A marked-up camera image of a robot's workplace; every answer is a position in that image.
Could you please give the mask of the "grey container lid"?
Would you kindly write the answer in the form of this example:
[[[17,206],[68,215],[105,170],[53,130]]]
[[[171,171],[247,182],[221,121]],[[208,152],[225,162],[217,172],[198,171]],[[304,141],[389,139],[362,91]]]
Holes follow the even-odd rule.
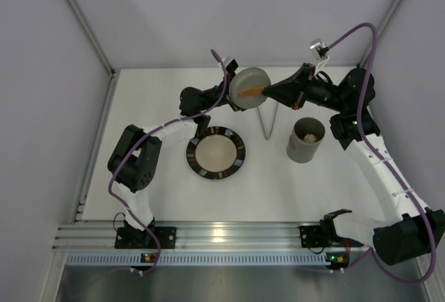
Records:
[[[241,70],[229,85],[229,98],[240,109],[253,109],[263,104],[267,97],[263,89],[271,84],[267,73],[257,67]]]

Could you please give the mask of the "metal serving tongs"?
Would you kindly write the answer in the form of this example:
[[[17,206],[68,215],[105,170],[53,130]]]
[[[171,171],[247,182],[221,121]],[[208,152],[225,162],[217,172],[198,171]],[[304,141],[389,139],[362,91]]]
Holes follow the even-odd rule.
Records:
[[[276,118],[277,118],[278,109],[279,109],[279,104],[275,103],[274,107],[273,107],[273,112],[272,112],[271,119],[270,119],[269,123],[266,122],[266,119],[264,117],[264,114],[261,111],[261,108],[257,107],[255,109],[255,111],[257,112],[257,117],[258,117],[258,121],[259,121],[259,125],[260,125],[260,128],[261,128],[263,137],[264,137],[264,139],[266,141],[269,141],[271,136],[272,136],[272,134],[273,134],[273,131],[274,131],[274,128],[275,128],[275,121],[276,121]]]

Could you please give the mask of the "white steamed bun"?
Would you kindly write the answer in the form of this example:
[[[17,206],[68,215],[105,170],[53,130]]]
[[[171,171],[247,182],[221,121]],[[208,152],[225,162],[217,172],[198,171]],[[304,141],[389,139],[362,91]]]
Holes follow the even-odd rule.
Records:
[[[316,143],[318,141],[318,138],[314,134],[306,134],[303,138],[303,141],[307,143]]]

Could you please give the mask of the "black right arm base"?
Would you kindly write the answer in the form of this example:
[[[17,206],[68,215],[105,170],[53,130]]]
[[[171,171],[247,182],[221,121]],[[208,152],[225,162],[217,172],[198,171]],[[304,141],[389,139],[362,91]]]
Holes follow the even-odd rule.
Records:
[[[301,225],[299,231],[303,248],[325,248],[332,245],[330,233],[320,225]]]

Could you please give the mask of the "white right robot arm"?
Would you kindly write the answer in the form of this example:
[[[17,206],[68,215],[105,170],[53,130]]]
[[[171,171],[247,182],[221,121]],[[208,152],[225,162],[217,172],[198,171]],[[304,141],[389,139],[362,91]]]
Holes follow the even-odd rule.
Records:
[[[332,135],[361,170],[384,218],[377,221],[340,209],[323,217],[323,232],[331,244],[351,239],[370,246],[385,264],[395,265],[436,251],[444,234],[444,211],[432,210],[420,199],[388,153],[366,109],[375,97],[373,85],[374,78],[363,68],[352,69],[334,84],[318,78],[314,65],[305,63],[261,93],[293,110],[310,102],[335,111]]]

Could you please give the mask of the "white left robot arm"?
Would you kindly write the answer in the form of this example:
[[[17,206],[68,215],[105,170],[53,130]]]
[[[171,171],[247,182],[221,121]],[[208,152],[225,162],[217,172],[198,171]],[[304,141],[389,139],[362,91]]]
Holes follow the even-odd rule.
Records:
[[[209,112],[219,106],[228,105],[234,111],[241,111],[229,94],[234,83],[237,66],[225,66],[223,80],[217,86],[200,90],[186,87],[179,96],[180,118],[153,128],[127,126],[115,149],[107,169],[112,174],[111,183],[117,184],[122,194],[113,190],[109,193],[125,208],[124,228],[136,236],[151,235],[154,232],[154,215],[149,208],[147,188],[153,180],[161,150],[176,143],[188,140],[187,150],[192,152],[208,137],[221,136],[229,140],[234,153],[229,157],[229,165],[218,170],[205,168],[191,157],[191,168],[210,180],[223,179],[236,172],[245,159],[245,146],[240,136],[224,127],[210,127]]]

